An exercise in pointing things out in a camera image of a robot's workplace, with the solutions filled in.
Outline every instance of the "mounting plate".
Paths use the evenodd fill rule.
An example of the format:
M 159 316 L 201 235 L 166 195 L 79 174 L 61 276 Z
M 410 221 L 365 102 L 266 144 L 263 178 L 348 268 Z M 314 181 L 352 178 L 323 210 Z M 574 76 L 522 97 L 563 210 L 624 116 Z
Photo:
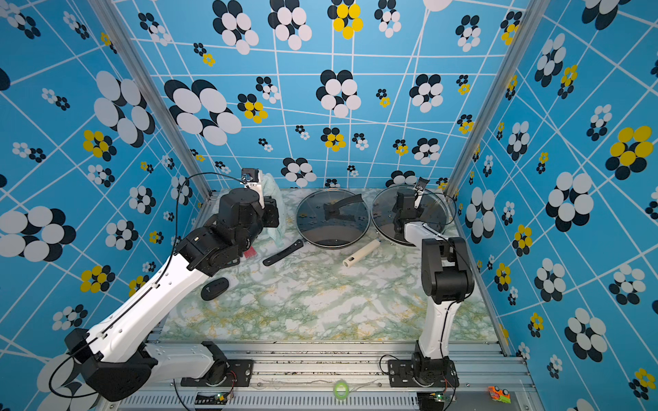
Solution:
M 391 387 L 423 387 L 413 379 L 413 368 L 411 367 L 411 360 L 388 360 L 388 382 Z M 455 363 L 449 361 L 449 372 L 444 377 L 442 375 L 431 385 L 431 387 L 448 387 L 457 388 L 459 386 L 459 378 L 457 378 L 457 371 L 455 370 Z
M 253 360 L 227 360 L 228 370 L 233 371 L 238 376 L 235 381 L 236 387 L 248 387 L 251 381 L 251 372 L 253 371 Z M 231 387 L 233 385 L 233 375 L 229 372 L 226 374 L 224 381 L 216 386 L 207 384 L 203 378 L 183 378 L 180 380 L 182 387 Z

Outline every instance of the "green marble surface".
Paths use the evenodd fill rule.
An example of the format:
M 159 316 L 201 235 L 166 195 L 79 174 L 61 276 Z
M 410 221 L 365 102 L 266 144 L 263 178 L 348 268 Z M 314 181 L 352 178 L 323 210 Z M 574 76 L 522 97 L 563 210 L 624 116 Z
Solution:
M 301 238 L 295 210 L 312 189 L 283 189 L 287 208 L 286 246 Z M 381 189 L 351 189 L 368 205 Z M 446 234 L 457 235 L 451 224 Z M 414 341 L 422 332 L 427 296 L 420 283 L 420 250 L 382 241 L 351 268 L 342 261 L 377 238 L 372 227 L 354 245 L 321 249 L 306 243 L 289 257 L 265 267 L 261 260 L 280 251 L 261 234 L 256 257 L 222 270 L 229 290 L 203 301 L 200 288 L 168 315 L 160 340 L 361 340 Z M 496 341 L 480 291 L 457 311 L 451 341 Z

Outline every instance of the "blue wallpaper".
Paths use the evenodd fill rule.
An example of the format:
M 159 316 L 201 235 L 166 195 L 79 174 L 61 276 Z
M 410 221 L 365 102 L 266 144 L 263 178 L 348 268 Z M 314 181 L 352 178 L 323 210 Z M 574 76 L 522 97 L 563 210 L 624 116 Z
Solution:
M 658 409 L 658 3 L 552 0 L 459 182 L 547 410 Z
M 0 0 L 0 17 L 0 410 L 88 409 L 49 394 L 64 337 L 161 266 L 187 173 L 86 1 Z M 199 201 L 184 189 L 180 232 Z M 57 391 L 90 393 L 78 372 Z
M 528 0 L 114 5 L 202 170 L 385 187 L 450 175 Z

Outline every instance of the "lid handle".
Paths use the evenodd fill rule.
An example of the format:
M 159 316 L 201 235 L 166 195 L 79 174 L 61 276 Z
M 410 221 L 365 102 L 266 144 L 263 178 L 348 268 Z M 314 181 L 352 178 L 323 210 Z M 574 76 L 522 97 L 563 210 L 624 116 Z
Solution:
M 324 204 L 324 219 L 338 218 L 340 220 L 354 221 L 354 216 L 344 216 L 340 214 L 340 208 L 352 203 L 363 203 L 361 194 L 346 197 L 334 204 Z

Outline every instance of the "glass lid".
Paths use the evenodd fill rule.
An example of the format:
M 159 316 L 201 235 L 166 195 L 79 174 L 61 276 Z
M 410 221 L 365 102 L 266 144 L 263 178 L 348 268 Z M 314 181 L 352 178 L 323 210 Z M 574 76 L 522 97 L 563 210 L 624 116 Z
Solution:
M 450 213 L 445 203 L 429 191 L 420 198 L 418 208 L 413 207 L 412 185 L 394 185 L 383 190 L 372 203 L 372 222 L 384 237 L 398 244 L 413 246 L 405 239 L 404 224 L 426 222 L 433 230 L 442 233 Z
M 368 230 L 370 217 L 361 194 L 342 189 L 316 191 L 297 208 L 297 228 L 308 242 L 320 247 L 346 247 Z

